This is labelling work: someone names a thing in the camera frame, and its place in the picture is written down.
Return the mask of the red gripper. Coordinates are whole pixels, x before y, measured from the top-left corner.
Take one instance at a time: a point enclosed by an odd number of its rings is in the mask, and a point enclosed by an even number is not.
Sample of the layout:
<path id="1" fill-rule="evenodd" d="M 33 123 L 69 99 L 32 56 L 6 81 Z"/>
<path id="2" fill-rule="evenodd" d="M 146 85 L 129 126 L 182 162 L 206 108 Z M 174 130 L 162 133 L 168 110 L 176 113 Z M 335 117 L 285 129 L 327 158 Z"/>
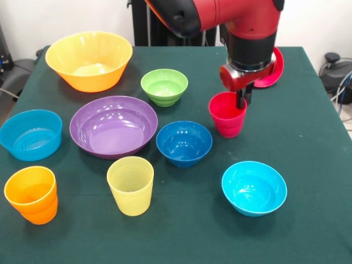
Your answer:
<path id="1" fill-rule="evenodd" d="M 252 98 L 253 83 L 256 88 L 266 88 L 277 82 L 277 48 L 274 48 L 272 60 L 265 69 L 255 72 L 241 72 L 230 64 L 220 67 L 220 78 L 223 85 L 231 92 L 236 92 L 236 107 L 244 107 L 244 98 L 249 105 Z"/>

